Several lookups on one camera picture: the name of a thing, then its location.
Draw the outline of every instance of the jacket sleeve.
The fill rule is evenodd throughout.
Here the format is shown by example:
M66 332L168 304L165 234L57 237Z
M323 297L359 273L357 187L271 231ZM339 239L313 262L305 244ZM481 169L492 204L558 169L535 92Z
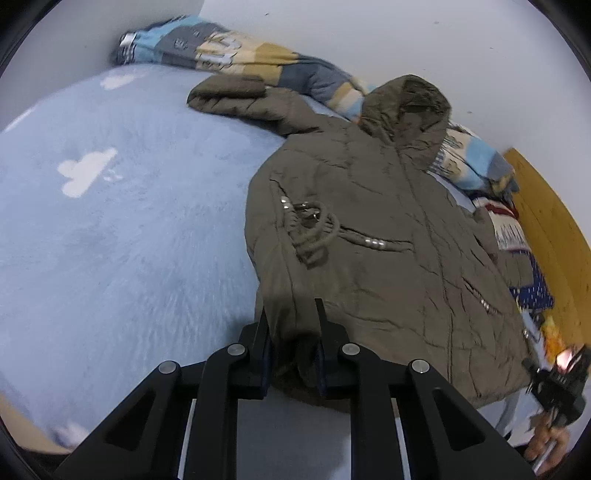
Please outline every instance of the jacket sleeve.
M527 255L514 255L500 250L496 242L495 227L485 208L478 208L474 214L466 212L468 224L474 237L497 267L508 287L524 287L534 282L534 273Z
M197 85L187 98L189 107L203 113L262 121L282 136L321 131L326 120L298 93L265 88L256 76L214 75Z

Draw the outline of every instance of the bed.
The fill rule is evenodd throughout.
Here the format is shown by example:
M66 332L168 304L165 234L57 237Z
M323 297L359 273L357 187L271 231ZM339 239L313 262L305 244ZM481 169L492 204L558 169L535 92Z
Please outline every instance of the bed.
M253 321L246 191L283 139L187 108L208 75L119 67L0 134L0 391L51 437L92 430L161 361L203 361ZM521 391L480 412L505 434L536 409ZM239 478L347 478L349 428L279 391L243 401Z

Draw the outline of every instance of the drawstring cord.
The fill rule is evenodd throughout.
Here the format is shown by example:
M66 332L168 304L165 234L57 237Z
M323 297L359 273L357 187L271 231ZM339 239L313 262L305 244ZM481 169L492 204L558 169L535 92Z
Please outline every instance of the drawstring cord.
M292 205L289 198L282 197L281 202L285 209L285 228L295 253L306 265L317 262L323 255L322 250L339 234L338 218L324 203L315 200ZM314 226L300 233L307 221L314 221Z

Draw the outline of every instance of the screw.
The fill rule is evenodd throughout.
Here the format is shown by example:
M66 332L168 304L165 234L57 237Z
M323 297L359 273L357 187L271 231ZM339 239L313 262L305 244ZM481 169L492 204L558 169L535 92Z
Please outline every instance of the screw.
M228 353L232 356L242 355L244 352L246 352L246 348L240 343L233 343L228 347Z
M429 364L425 360L415 360L411 367L413 370L419 374L423 374L429 371Z
M345 355L357 355L361 351L361 348L355 343L346 343L343 345L342 350Z
M165 362L162 362L158 366L158 371L164 375L171 374L176 369L177 369L177 364L175 362L173 362L172 360L166 360Z

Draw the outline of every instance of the white wall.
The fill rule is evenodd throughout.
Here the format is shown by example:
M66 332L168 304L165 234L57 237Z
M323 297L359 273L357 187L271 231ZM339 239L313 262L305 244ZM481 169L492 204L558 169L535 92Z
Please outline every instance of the white wall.
M591 240L591 82L527 0L206 0L201 15L376 84L425 77L455 120L519 149Z
M0 131L36 101L111 67L119 36L198 14L203 0L62 0L29 33L0 77Z

